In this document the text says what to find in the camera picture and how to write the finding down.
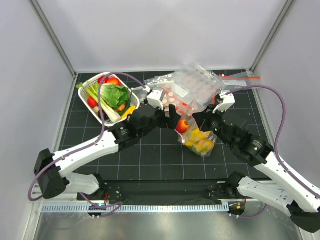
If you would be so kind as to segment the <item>yellow banana bunch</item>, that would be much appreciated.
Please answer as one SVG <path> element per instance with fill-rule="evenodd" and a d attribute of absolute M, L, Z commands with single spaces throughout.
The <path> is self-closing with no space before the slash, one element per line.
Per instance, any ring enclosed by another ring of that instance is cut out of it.
<path fill-rule="evenodd" d="M 211 141 L 216 145 L 217 138 L 211 131 L 203 132 L 198 128 L 195 128 L 186 134 L 185 143 L 183 145 L 190 148 L 195 154 L 200 155 L 197 148 L 198 144 L 208 141 Z"/>

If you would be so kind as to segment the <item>clear pink-dotted zip bag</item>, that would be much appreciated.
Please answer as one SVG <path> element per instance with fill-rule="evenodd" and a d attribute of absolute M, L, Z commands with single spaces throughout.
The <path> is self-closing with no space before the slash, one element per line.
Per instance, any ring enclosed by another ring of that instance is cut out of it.
<path fill-rule="evenodd" d="M 195 153 L 197 156 L 209 157 L 216 146 L 217 137 L 211 131 L 201 131 L 193 114 L 203 110 L 203 106 L 195 101 L 189 105 L 183 105 L 177 109 L 181 116 L 175 131 L 178 133 L 178 141 Z"/>

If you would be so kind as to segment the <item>red apple front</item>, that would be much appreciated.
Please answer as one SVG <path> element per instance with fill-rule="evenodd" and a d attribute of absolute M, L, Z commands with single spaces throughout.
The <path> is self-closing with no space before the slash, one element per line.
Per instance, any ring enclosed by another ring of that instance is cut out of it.
<path fill-rule="evenodd" d="M 186 118 L 181 118 L 178 121 L 175 130 L 180 134 L 184 134 L 189 129 L 189 125 L 190 123 Z"/>

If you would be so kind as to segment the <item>orange green mango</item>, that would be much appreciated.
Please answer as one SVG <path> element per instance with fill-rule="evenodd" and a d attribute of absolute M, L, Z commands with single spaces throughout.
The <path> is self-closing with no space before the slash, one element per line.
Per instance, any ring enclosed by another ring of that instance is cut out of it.
<path fill-rule="evenodd" d="M 215 143 L 212 141 L 199 142 L 197 151 L 201 156 L 206 156 L 211 154 L 214 147 Z"/>

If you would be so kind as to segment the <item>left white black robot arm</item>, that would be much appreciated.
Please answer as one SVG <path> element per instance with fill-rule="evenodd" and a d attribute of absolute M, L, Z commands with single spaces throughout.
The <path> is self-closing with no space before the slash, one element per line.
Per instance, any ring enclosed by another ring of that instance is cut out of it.
<path fill-rule="evenodd" d="M 172 104 L 168 112 L 144 104 L 124 121 L 103 129 L 98 137 L 54 153 L 49 149 L 42 150 L 34 167 L 34 182 L 38 183 L 44 199 L 63 193 L 82 193 L 101 200 L 106 195 L 102 178 L 96 173 L 85 175 L 74 171 L 98 158 L 136 145 L 155 128 L 175 130 L 180 119 Z"/>

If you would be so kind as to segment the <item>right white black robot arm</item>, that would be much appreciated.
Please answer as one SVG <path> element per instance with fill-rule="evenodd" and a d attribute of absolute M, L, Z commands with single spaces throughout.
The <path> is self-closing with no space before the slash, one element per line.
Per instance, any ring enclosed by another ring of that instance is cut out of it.
<path fill-rule="evenodd" d="M 282 158 L 277 158 L 274 147 L 245 128 L 228 124 L 223 113 L 209 105 L 192 116 L 203 132 L 212 131 L 243 163 L 268 176 L 278 189 L 259 183 L 248 176 L 233 172 L 223 184 L 230 198 L 239 195 L 257 199 L 287 216 L 299 228 L 309 233 L 320 229 L 320 189 L 292 169 Z"/>

